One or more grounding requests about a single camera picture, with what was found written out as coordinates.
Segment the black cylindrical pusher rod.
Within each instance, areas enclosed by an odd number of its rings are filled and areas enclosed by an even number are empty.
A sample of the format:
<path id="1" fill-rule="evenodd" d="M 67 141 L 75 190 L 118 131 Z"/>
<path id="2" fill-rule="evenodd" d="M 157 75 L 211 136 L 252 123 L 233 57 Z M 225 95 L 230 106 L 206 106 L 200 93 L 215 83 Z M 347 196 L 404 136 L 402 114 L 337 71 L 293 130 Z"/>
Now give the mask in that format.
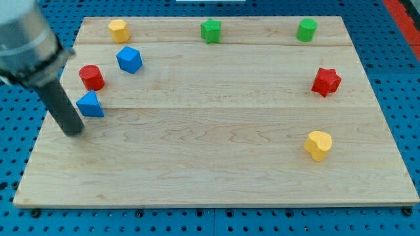
<path id="1" fill-rule="evenodd" d="M 34 91 L 66 136 L 77 136 L 83 132 L 83 121 L 57 78 L 34 87 Z"/>

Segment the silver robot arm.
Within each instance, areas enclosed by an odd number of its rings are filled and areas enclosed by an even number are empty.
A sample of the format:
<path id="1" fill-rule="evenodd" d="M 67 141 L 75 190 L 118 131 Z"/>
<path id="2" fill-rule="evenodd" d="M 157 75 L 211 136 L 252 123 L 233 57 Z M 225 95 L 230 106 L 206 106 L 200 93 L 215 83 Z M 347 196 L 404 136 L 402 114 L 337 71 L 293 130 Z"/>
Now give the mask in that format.
<path id="1" fill-rule="evenodd" d="M 75 54 L 51 29 L 38 1 L 1 0 L 1 80 L 34 90 L 66 136 L 84 124 L 58 80 Z"/>

